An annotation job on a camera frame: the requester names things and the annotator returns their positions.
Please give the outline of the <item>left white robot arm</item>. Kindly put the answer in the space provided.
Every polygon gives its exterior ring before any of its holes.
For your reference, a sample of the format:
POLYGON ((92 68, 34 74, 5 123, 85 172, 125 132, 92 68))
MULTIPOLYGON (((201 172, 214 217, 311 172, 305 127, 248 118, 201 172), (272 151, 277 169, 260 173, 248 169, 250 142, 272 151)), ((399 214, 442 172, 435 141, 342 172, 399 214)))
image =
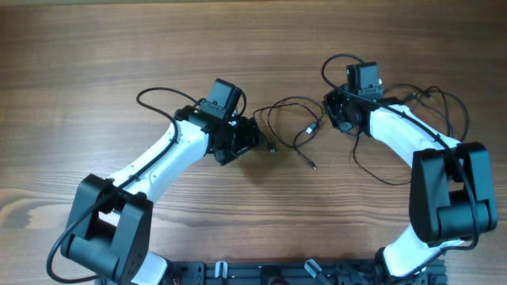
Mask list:
POLYGON ((64 284, 200 283, 201 265, 186 273, 149 250, 153 208, 206 154, 226 165, 260 143, 258 125, 237 110, 239 101, 246 101, 239 87, 216 79, 207 97, 171 116, 163 113, 169 128, 133 163, 106 178, 84 178, 66 229, 48 255, 48 275, 64 284))

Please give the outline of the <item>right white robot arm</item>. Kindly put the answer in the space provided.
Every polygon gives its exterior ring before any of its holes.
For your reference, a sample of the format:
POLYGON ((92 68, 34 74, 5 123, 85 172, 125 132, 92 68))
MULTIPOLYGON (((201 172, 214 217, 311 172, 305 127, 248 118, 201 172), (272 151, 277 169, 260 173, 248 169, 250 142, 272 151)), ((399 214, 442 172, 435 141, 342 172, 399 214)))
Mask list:
POLYGON ((381 282, 419 277, 448 251, 474 249, 498 222, 487 149, 461 142, 418 119, 397 97, 386 97, 375 62, 346 67, 347 82, 324 97, 332 126, 390 147, 410 168, 410 225, 379 251, 381 282))

